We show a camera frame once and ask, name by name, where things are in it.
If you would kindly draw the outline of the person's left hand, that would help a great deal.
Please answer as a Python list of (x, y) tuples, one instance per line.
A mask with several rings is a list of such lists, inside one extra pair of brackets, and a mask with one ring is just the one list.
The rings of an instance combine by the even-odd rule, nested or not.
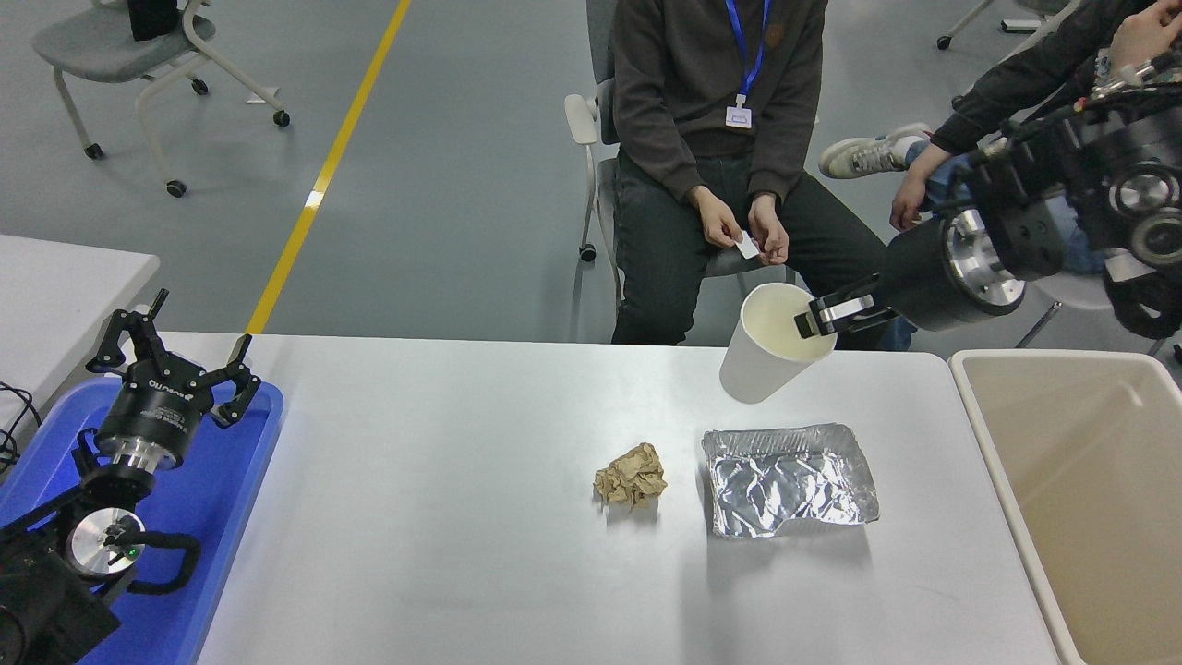
[(1124, 18), (1109, 50), (1111, 71), (1135, 67), (1168, 51), (1181, 30), (1180, 7), (1181, 1), (1156, 1)]
[(756, 257), (768, 266), (786, 265), (790, 248), (790, 236), (778, 215), (778, 202), (774, 193), (756, 193), (748, 211), (751, 236), (759, 249)]

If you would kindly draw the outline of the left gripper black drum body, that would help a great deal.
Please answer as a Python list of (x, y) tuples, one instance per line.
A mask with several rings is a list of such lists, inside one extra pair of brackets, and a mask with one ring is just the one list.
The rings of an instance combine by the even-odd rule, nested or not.
[(139, 439), (168, 452), (188, 451), (203, 413), (212, 409), (212, 387), (190, 386), (201, 374), (201, 369), (173, 367), (168, 374), (152, 367), (126, 369), (96, 445), (111, 452), (122, 441)]

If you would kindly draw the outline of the person's right hand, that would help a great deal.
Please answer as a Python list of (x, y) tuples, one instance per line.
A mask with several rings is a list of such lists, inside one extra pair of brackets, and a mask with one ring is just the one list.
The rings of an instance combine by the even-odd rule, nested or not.
[(916, 167), (908, 170), (903, 181), (900, 182), (898, 193), (892, 198), (889, 219), (889, 223), (896, 232), (913, 230), (913, 227), (918, 224), (930, 177), (931, 172), (924, 172)]
[(693, 187), (688, 190), (687, 198), (699, 214), (706, 243), (717, 246), (717, 248), (734, 248), (742, 241), (743, 232), (736, 223), (730, 206), (727, 206), (708, 187)]

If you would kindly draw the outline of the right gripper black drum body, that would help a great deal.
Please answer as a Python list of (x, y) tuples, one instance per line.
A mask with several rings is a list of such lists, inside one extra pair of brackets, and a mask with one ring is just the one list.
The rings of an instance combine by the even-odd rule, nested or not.
[(952, 330), (994, 315), (978, 289), (970, 245), (950, 220), (924, 222), (886, 246), (877, 302), (921, 330)]

